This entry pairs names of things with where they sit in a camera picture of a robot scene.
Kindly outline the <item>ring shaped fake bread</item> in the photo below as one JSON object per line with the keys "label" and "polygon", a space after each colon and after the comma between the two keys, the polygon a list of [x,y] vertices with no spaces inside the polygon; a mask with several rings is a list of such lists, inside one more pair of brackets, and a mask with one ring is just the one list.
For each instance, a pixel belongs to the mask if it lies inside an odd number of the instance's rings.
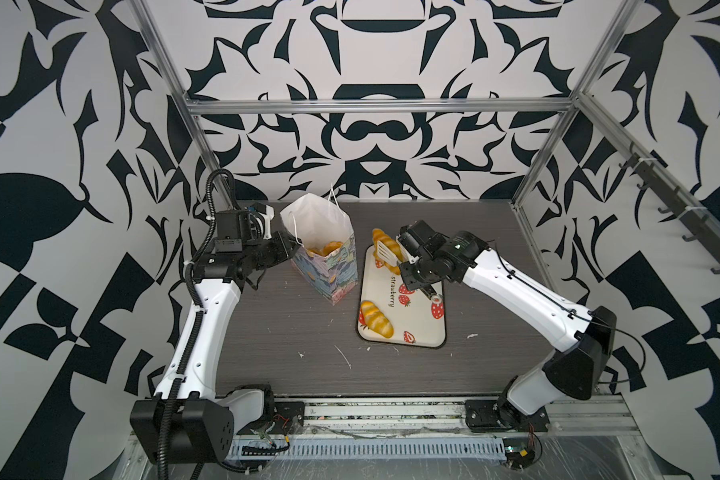
{"label": "ring shaped fake bread", "polygon": [[342,246],[342,242],[331,241],[323,245],[321,248],[308,248],[307,251],[310,256],[328,257],[334,251],[339,250]]}

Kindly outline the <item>column fake croissant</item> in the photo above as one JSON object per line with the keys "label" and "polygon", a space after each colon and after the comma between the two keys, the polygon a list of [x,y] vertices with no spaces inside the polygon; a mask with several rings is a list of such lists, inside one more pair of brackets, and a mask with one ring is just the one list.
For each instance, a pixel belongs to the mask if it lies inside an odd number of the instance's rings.
{"label": "column fake croissant", "polygon": [[[381,229],[379,229],[379,228],[375,228],[375,229],[372,231],[373,246],[374,246],[374,240],[375,240],[375,239],[378,239],[378,238],[381,238],[381,239],[383,240],[383,242],[388,245],[388,248],[389,248],[390,250],[393,250],[393,251],[395,252],[395,254],[396,254],[396,255],[398,256],[398,258],[400,259],[400,264],[401,264],[401,263],[404,263],[404,262],[406,261],[406,258],[405,258],[404,254],[403,254],[402,248],[401,248],[401,246],[399,245],[399,243],[398,243],[395,239],[393,239],[392,237],[390,237],[389,235],[387,235],[383,230],[381,230]],[[380,260],[377,259],[376,255],[375,255],[375,248],[374,248],[374,257],[376,258],[376,263],[377,263],[377,266],[378,266],[378,267],[384,266],[384,267],[386,267],[390,272],[392,272],[393,274],[395,274],[395,275],[400,275],[400,268],[399,268],[399,267],[398,267],[398,268],[395,268],[395,269],[390,269],[384,262],[382,262],[382,261],[380,261]]]}

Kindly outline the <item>strawberry print tray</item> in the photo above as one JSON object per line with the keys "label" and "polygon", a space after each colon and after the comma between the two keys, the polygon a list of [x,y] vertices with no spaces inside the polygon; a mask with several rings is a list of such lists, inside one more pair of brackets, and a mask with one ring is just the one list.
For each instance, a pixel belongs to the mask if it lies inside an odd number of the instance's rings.
{"label": "strawberry print tray", "polygon": [[[371,342],[439,348],[446,340],[445,303],[442,283],[434,285],[436,296],[430,300],[420,290],[411,291],[399,275],[393,274],[368,247],[361,282],[357,333]],[[372,303],[392,329],[386,337],[373,329],[363,306]]]}

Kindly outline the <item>wall hook rack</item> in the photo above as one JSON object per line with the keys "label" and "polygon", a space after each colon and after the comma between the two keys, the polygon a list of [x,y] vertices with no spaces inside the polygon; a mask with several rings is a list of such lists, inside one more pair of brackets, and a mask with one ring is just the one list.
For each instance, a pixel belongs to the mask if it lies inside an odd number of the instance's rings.
{"label": "wall hook rack", "polygon": [[686,243],[699,243],[717,262],[710,269],[720,275],[720,220],[704,206],[656,157],[641,151],[634,142],[628,147],[629,156],[619,168],[637,176],[640,208],[642,197],[651,192],[661,203],[659,214],[679,221],[686,232],[681,236]]}

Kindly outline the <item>colourful printed paper bag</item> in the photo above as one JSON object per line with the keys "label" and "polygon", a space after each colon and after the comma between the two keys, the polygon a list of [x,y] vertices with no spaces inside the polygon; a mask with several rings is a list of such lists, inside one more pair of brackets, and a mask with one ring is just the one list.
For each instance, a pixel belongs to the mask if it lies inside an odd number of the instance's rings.
{"label": "colourful printed paper bag", "polygon": [[[281,220],[300,242],[293,266],[320,295],[337,304],[358,283],[355,233],[349,215],[335,197],[306,193],[282,210]],[[321,248],[331,241],[343,246],[328,257],[309,255],[308,248]]]}

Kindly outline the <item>bottom left fake croissant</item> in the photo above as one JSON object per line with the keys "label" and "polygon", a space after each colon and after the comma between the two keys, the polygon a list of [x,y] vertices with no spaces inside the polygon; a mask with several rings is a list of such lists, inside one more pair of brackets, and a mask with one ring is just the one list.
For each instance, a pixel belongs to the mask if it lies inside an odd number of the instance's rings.
{"label": "bottom left fake croissant", "polygon": [[394,335],[394,327],[386,315],[371,301],[363,300],[360,304],[362,324],[373,332],[390,339]]}

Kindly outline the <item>aluminium frame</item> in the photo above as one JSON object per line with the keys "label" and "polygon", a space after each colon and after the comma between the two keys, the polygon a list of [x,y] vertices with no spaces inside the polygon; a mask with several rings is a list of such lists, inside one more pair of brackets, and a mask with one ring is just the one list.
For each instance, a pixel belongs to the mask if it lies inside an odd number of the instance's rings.
{"label": "aluminium frame", "polygon": [[146,1],[207,165],[335,197],[359,253],[469,230],[617,316],[608,391],[720,398],[720,275],[638,201],[631,142],[720,220],[720,1]]}

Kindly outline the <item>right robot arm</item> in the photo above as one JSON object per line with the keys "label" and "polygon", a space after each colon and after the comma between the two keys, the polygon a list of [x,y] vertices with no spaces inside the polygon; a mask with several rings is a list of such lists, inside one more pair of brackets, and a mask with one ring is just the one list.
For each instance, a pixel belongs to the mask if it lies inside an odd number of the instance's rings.
{"label": "right robot arm", "polygon": [[552,347],[542,362],[513,377],[493,403],[466,403],[471,431],[530,432],[548,404],[563,398],[586,401],[604,385],[601,376],[621,331],[611,310],[564,298],[467,231],[447,236],[417,221],[402,227],[397,240],[409,255],[399,266],[408,289],[433,297],[435,284],[443,280],[463,284],[503,305]]}

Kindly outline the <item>white and steel tongs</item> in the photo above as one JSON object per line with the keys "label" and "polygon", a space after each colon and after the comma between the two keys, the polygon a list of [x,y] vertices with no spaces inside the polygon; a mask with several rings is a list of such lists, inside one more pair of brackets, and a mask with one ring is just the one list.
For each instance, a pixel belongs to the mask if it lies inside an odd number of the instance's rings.
{"label": "white and steel tongs", "polygon": [[[400,265],[400,259],[393,250],[388,248],[388,245],[383,242],[381,238],[374,240],[375,255],[378,260],[384,262],[390,269],[398,268]],[[429,300],[434,303],[441,303],[442,297],[436,293],[436,290],[432,286],[425,286],[419,288]]]}

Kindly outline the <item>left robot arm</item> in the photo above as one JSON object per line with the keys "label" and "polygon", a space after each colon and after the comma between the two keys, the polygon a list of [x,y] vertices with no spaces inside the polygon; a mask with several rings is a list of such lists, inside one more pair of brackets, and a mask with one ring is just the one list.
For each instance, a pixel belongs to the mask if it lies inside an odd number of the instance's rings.
{"label": "left robot arm", "polygon": [[[227,210],[216,207],[213,190],[232,198]],[[151,398],[139,400],[130,424],[160,479],[173,465],[191,464],[198,478],[207,464],[250,474],[262,463],[230,463],[233,440],[242,430],[267,429],[275,402],[269,385],[239,387],[220,397],[216,380],[224,338],[245,289],[257,290],[272,268],[290,261],[300,244],[292,234],[275,230],[271,206],[243,207],[235,200],[235,179],[217,169],[206,181],[209,230],[185,261],[183,281],[191,299],[188,318],[167,370]]]}

